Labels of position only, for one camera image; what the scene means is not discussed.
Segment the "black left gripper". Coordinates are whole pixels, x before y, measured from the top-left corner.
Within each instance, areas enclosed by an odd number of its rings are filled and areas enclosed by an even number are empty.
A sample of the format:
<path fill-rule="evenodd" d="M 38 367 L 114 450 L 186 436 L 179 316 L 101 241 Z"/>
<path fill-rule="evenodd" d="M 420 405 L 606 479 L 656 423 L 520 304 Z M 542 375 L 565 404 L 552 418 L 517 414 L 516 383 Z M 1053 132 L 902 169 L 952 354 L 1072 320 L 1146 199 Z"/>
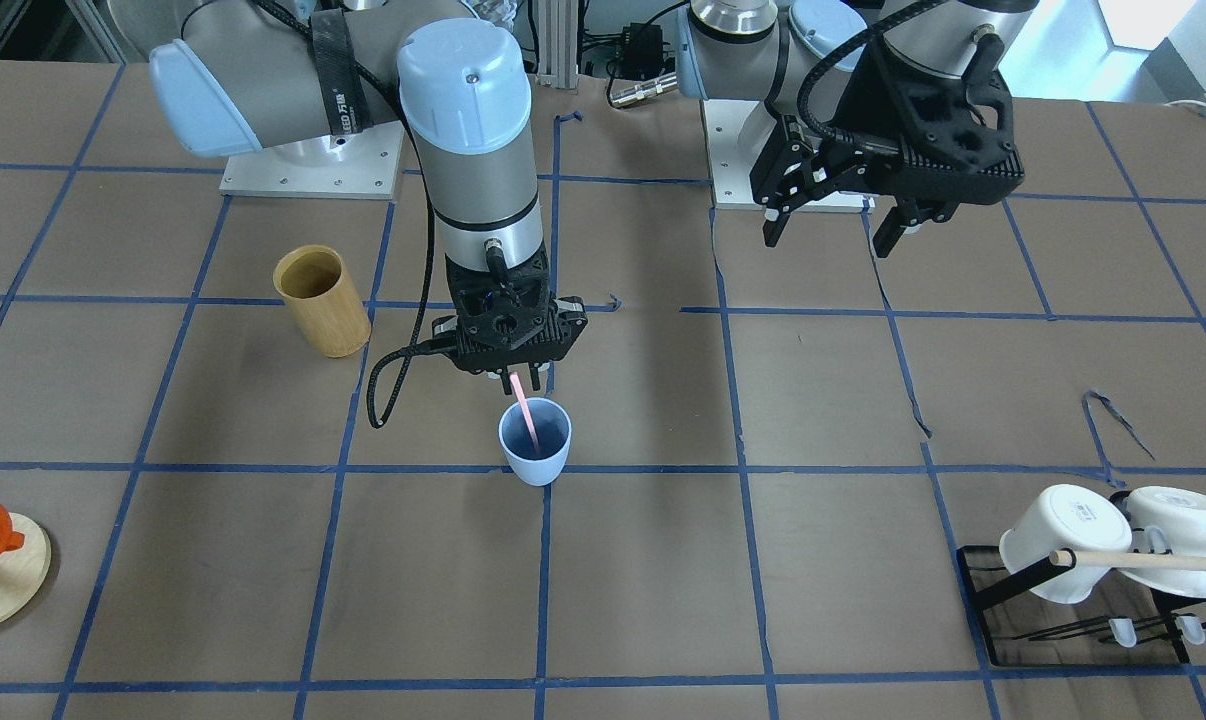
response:
<path fill-rule="evenodd" d="M 878 259 L 891 254 L 906 232 L 950 219 L 954 201 L 993 205 L 1025 178 L 1013 135 L 1013 96 L 996 68 L 1005 42 L 980 40 L 973 49 L 968 68 L 954 80 L 911 68 L 886 41 L 873 40 L 847 82 L 833 127 L 896 150 L 877 156 L 865 178 L 872 193 L 900 197 L 873 233 Z M 804 141 L 798 118 L 781 115 L 750 183 L 763 206 L 763 242 L 772 248 L 794 211 L 841 191 L 844 164 L 822 160 Z"/>

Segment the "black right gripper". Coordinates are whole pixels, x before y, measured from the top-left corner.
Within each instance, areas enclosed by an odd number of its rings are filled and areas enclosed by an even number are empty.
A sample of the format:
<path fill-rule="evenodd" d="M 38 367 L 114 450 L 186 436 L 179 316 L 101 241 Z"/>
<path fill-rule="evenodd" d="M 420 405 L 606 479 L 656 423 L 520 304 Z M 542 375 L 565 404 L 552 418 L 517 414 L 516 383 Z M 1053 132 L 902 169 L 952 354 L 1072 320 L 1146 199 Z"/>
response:
<path fill-rule="evenodd" d="M 527 364 L 531 390 L 543 393 L 544 363 L 563 361 L 589 324 L 580 297 L 551 295 L 548 251 L 508 270 L 504 286 L 449 259 L 446 275 L 456 314 L 434 320 L 434 345 L 457 369 L 493 381 L 510 377 L 507 365 Z"/>

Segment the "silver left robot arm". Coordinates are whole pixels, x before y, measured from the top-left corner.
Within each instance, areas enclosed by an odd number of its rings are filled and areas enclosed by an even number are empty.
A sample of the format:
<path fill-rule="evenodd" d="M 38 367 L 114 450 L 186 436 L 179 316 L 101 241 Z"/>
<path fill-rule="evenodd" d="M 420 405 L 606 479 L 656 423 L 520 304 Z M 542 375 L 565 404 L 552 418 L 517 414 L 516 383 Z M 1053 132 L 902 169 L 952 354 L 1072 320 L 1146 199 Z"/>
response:
<path fill-rule="evenodd" d="M 885 1 L 867 22 L 842 1 L 691 1 L 679 12 L 686 96 L 759 101 L 772 122 L 750 170 L 763 242 L 800 206 L 892 197 L 878 258 L 964 205 L 1021 186 L 1013 96 L 1000 72 L 1034 1 Z"/>

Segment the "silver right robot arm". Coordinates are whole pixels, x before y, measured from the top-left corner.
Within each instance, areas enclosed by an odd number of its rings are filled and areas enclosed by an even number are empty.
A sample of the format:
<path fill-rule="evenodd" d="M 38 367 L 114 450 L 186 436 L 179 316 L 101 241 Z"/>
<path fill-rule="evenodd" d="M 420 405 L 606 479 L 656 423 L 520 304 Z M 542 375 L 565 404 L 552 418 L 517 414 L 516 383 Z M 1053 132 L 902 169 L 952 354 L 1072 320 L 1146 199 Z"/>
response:
<path fill-rule="evenodd" d="M 150 51 L 150 76 L 175 136 L 201 158 L 402 122 L 455 305 L 425 355 L 503 374 L 562 361 L 584 332 L 582 302 L 551 287 L 519 42 L 466 1 L 308 14 L 206 1 Z"/>

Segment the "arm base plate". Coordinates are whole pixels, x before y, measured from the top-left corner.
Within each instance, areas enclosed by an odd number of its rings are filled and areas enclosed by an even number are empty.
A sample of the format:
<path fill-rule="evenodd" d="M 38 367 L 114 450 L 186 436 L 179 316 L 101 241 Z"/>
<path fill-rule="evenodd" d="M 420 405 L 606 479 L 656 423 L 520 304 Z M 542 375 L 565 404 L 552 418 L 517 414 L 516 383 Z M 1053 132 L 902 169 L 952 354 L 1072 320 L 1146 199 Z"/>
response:
<path fill-rule="evenodd" d="M 703 100 L 706 150 L 714 205 L 721 210 L 760 210 L 750 170 L 775 125 L 760 101 Z"/>
<path fill-rule="evenodd" d="M 359 135 L 306 137 L 232 156 L 219 192 L 228 197 L 392 200 L 403 141 L 402 123 L 392 122 Z"/>

